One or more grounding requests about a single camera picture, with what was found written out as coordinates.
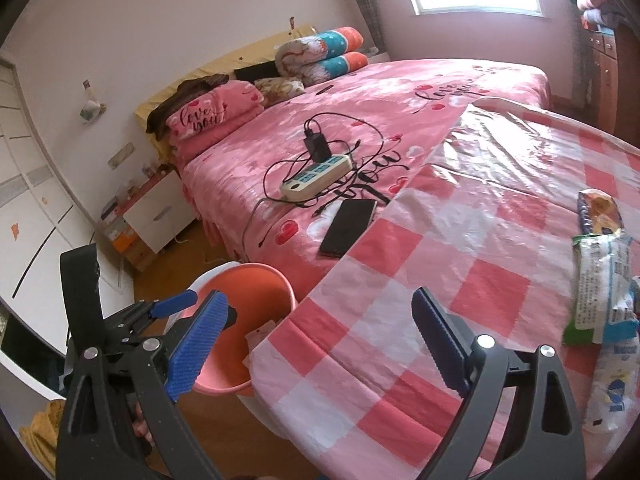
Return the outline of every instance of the pillow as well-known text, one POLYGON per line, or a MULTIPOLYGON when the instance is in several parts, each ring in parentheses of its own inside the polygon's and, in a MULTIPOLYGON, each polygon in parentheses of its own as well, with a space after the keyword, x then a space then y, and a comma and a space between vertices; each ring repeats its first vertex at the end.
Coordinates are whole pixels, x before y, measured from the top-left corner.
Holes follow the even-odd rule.
POLYGON ((176 162, 178 170, 182 171, 182 169, 198 155, 206 152, 211 146, 215 146, 221 140, 226 139, 240 128, 240 126, 244 126, 249 121, 255 119, 263 111, 264 107, 262 105, 255 105, 250 110, 222 124, 218 124, 214 128, 210 128, 196 136, 186 139, 179 139, 178 135, 172 131, 169 136, 169 142, 174 147, 174 161, 176 162))
POLYGON ((288 101, 305 93, 305 87, 299 79, 270 77, 267 79, 258 79, 254 84, 264 96, 262 106, 265 108, 269 108, 283 101, 288 101))

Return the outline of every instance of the power strip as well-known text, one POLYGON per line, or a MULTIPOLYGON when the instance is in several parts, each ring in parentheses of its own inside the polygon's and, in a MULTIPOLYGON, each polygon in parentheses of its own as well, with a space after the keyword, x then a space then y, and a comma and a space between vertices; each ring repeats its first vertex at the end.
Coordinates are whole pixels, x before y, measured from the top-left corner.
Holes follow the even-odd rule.
POLYGON ((349 155, 332 155, 326 161, 316 162, 280 184, 280 193, 283 200, 290 202, 311 200, 352 169, 353 163, 349 155))

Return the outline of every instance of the headboard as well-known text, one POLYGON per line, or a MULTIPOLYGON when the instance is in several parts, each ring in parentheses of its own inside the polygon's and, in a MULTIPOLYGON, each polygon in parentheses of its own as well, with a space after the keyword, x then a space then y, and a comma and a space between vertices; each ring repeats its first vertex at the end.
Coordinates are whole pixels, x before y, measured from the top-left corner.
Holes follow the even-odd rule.
MULTIPOLYGON (((206 65, 185 74, 182 78, 178 79, 178 81, 174 81, 169 86, 153 95, 153 97, 139 104, 134 112, 136 121, 142 130, 146 132, 146 118, 148 115, 160 103, 165 101, 165 99, 171 97, 178 88, 178 85, 185 79, 194 79, 217 73, 229 74, 233 78, 235 69, 273 61, 276 51, 281 44, 287 43, 287 41, 294 40, 295 38, 311 36, 315 33, 316 30, 310 25, 302 25, 301 27, 293 28, 287 32, 280 32, 274 36, 265 38, 264 40, 256 41, 255 43, 239 48, 229 54, 210 61, 206 65)), ((171 146, 167 140, 163 139, 158 141, 153 134, 146 134, 146 138, 149 139, 149 142, 151 142, 155 147, 161 162, 171 161, 171 146)))

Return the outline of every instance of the pink bucket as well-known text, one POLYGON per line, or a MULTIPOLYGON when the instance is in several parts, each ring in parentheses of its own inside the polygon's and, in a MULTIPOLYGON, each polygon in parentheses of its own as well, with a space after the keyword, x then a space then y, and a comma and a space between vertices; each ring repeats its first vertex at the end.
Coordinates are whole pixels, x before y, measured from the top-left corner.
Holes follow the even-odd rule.
POLYGON ((217 289, 226 295, 238 312, 235 325, 223 330, 204 363, 193 389, 207 395, 238 394, 252 396, 249 370, 242 360, 248 355, 244 336, 278 321, 298 303, 290 283, 281 272, 264 264, 242 264, 223 270, 196 290, 198 303, 180 317, 192 316, 207 294, 217 289))

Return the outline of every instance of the pink pillow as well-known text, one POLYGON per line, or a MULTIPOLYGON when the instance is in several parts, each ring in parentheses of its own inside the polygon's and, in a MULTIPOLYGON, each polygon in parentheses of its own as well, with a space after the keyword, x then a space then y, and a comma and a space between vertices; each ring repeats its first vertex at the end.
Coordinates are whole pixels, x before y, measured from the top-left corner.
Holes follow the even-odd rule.
POLYGON ((248 111, 229 119, 222 124, 203 131, 196 136, 180 139, 175 132, 171 132, 169 142, 174 147, 175 156, 178 159, 178 167, 184 167, 202 152, 207 151, 211 146, 215 146, 222 139, 225 139, 236 131, 240 126, 255 119, 264 111, 262 105, 255 105, 248 111))
POLYGON ((169 116, 166 125, 180 140, 201 135, 262 102, 262 94, 247 81, 231 80, 196 97, 169 116))

